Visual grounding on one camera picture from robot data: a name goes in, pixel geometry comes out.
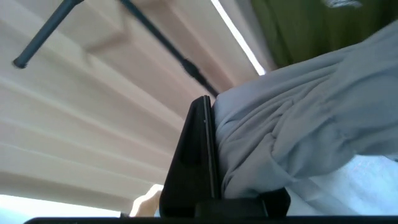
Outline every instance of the green garment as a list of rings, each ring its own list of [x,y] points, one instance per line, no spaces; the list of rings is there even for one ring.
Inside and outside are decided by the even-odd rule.
[[[327,1],[251,0],[278,67],[357,44],[398,18],[398,0],[340,0],[357,4],[341,7]]]

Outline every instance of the black pole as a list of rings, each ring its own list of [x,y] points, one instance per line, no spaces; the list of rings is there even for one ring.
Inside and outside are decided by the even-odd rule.
[[[182,56],[182,54],[158,30],[158,28],[156,28],[156,26],[153,25],[153,23],[151,23],[151,21],[148,20],[148,18],[146,18],[146,16],[130,0],[120,0],[120,2],[164,45],[164,47],[181,63],[182,67],[191,77],[204,86],[210,94],[217,97],[218,92],[207,82],[206,78],[200,73],[198,67]]]
[[[58,27],[63,19],[69,14],[69,12],[79,3],[84,0],[63,0],[55,12],[50,16],[43,27],[29,42],[28,46],[22,51],[22,53],[12,63],[17,68],[25,68],[29,60],[48,39],[52,32]]]

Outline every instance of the gray fabric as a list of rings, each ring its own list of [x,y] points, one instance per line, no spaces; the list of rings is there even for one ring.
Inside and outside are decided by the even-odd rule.
[[[230,89],[214,104],[222,191],[255,197],[398,151],[398,22]]]

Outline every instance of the beige ceiling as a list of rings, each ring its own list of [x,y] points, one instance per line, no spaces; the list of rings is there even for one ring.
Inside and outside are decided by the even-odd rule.
[[[165,180],[189,105],[208,93],[111,0],[79,4],[14,68],[60,2],[0,0],[0,194],[129,212]],[[218,91],[258,77],[210,0],[136,2]]]

